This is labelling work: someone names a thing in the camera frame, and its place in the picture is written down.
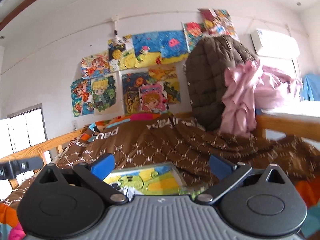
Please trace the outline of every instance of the silver screw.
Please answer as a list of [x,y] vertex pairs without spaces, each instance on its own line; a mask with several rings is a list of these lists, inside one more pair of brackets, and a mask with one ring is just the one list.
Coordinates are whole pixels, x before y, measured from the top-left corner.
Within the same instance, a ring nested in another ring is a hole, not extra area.
[[113,194],[110,199],[114,202],[123,202],[126,200],[126,196],[123,194]]
[[200,194],[198,195],[197,200],[201,202],[210,202],[213,200],[213,197],[209,194]]

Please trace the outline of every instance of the wooden bed frame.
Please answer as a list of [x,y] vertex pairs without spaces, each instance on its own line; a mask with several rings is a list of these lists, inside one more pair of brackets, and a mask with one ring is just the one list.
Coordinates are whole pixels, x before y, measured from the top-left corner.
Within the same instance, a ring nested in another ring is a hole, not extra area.
[[[192,113],[176,114],[177,117],[191,117]],[[287,119],[276,117],[272,115],[258,115],[256,116],[257,128],[253,134],[258,138],[266,137],[266,129],[283,132],[285,134],[297,135],[314,141],[320,141],[320,123],[305,122],[300,120]],[[7,157],[0,159],[1,162],[6,162],[15,159],[24,159],[35,156],[40,156],[46,164],[44,152],[56,148],[57,153],[62,151],[62,144],[68,143],[73,138],[81,135],[85,128],[82,128],[71,133],[61,135],[59,137],[47,140],[43,143],[31,146],[27,149],[13,153]],[[16,189],[19,184],[17,179],[9,180],[12,189]]]

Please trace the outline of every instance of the brown quilted jacket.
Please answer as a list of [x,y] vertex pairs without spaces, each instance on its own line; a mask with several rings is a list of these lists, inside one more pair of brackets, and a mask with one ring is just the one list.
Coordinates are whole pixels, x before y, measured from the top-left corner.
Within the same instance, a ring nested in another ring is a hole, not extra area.
[[193,116],[208,130],[221,125],[227,88],[224,70],[247,60],[256,60],[240,42],[230,36],[205,37],[186,60],[186,76]]

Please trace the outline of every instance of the white mattress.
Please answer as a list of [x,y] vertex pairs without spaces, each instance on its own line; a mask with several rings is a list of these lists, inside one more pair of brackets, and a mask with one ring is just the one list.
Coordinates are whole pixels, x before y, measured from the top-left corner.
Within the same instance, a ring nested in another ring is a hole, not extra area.
[[289,106],[264,109],[264,114],[320,123],[320,101],[301,101]]

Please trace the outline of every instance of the white air conditioner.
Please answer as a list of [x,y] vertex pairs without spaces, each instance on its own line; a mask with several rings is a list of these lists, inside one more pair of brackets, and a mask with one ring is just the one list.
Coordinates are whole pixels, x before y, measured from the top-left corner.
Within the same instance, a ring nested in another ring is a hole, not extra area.
[[300,55],[296,40],[288,35],[257,29],[251,38],[258,56],[293,59]]

